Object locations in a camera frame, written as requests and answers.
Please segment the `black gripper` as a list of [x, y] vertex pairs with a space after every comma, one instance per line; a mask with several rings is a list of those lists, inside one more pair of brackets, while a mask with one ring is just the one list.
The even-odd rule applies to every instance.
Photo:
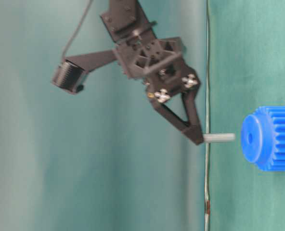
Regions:
[[[148, 85], [148, 100], [155, 111], [194, 144], [204, 142], [195, 98], [200, 88], [196, 71], [183, 58], [180, 37], [153, 39], [146, 44], [122, 43], [114, 54], [130, 79], [143, 79]], [[180, 95], [187, 120], [181, 119], [166, 103]]]

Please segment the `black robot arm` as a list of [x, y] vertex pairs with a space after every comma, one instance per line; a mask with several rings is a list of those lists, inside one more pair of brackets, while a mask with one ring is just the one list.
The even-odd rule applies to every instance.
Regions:
[[183, 58], [180, 37], [158, 39], [137, 0], [111, 0], [101, 19], [125, 75], [142, 79], [152, 107], [196, 145], [204, 142], [195, 106], [196, 71]]

